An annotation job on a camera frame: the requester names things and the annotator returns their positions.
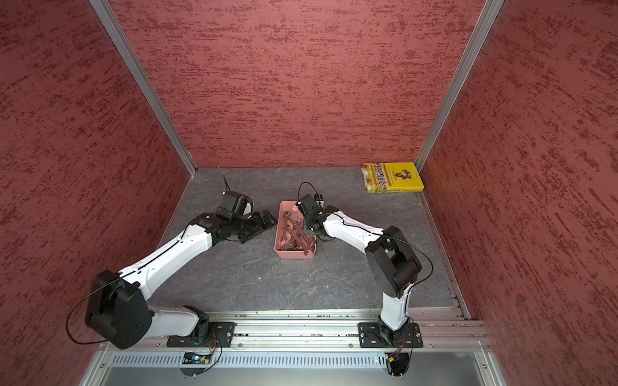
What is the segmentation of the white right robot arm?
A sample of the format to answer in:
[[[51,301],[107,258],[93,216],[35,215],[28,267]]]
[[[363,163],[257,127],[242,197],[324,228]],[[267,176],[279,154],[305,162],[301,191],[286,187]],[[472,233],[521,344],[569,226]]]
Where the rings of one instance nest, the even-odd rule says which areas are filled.
[[[401,331],[409,322],[410,291],[422,271],[422,263],[401,230],[365,225],[336,207],[322,207],[309,195],[298,200],[296,207],[304,217],[305,231],[344,241],[365,254],[383,293],[379,322],[387,333]]]

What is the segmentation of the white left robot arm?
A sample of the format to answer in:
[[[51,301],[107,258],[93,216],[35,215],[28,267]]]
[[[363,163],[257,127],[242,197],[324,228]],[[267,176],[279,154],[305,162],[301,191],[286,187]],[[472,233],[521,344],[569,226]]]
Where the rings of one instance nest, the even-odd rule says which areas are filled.
[[[209,316],[196,307],[151,308],[147,301],[172,275],[221,241],[244,243],[273,228],[269,211],[230,219],[203,213],[164,246],[114,273],[104,270],[92,284],[85,324],[119,349],[153,337],[171,347],[204,347],[214,335]]]

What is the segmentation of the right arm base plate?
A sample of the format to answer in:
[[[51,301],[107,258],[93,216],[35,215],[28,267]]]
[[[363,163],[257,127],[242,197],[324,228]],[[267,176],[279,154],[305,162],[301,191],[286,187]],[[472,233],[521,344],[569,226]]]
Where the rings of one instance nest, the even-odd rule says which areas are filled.
[[[423,348],[419,325],[412,320],[397,331],[392,331],[381,321],[358,323],[357,330],[361,348]]]

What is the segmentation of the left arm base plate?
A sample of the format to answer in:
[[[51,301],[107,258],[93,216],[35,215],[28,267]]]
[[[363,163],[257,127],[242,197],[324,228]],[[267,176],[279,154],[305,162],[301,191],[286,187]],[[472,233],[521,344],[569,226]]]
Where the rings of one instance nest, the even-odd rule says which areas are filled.
[[[199,323],[190,335],[169,336],[167,347],[181,347],[197,350],[217,345],[217,347],[228,348],[231,346],[236,326],[236,323],[233,322]]]

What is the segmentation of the orange handled adjustable wrench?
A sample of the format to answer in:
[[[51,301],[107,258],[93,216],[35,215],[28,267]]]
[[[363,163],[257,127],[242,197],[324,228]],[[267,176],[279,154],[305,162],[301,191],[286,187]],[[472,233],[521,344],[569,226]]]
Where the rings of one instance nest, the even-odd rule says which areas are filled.
[[[311,251],[312,241],[305,236],[301,219],[292,212],[286,212],[285,217],[286,231],[291,233],[291,237],[286,244],[286,249],[293,249],[294,251],[302,250],[304,256],[307,256]]]

